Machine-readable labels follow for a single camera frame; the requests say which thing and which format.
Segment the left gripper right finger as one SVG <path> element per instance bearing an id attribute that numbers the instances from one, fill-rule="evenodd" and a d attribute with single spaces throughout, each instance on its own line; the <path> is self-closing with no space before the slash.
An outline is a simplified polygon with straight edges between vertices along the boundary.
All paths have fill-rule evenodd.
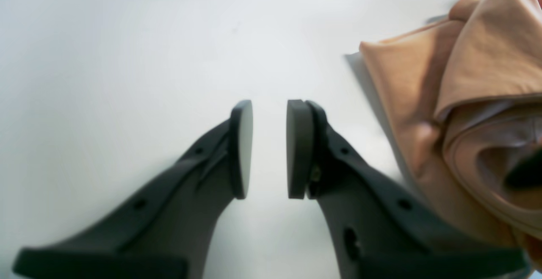
<path id="1" fill-rule="evenodd" d="M 371 167 L 322 107 L 287 102 L 287 188 L 317 201 L 343 279 L 524 279 L 519 248 L 476 241 Z"/>

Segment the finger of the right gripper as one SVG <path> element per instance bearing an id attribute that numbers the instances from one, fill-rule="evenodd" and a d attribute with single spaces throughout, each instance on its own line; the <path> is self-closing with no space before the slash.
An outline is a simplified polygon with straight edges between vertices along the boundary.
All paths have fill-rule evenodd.
<path id="1" fill-rule="evenodd" d="M 515 190 L 541 187 L 542 185 L 542 150 L 514 167 L 505 179 L 505 184 Z"/>

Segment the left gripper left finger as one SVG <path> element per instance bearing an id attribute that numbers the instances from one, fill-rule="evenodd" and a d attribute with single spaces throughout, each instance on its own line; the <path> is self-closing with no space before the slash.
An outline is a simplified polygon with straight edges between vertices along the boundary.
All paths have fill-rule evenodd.
<path id="1" fill-rule="evenodd" d="M 201 279 L 217 221 L 246 198 L 252 102 L 202 135 L 172 166 L 87 229 L 19 251 L 24 279 Z"/>

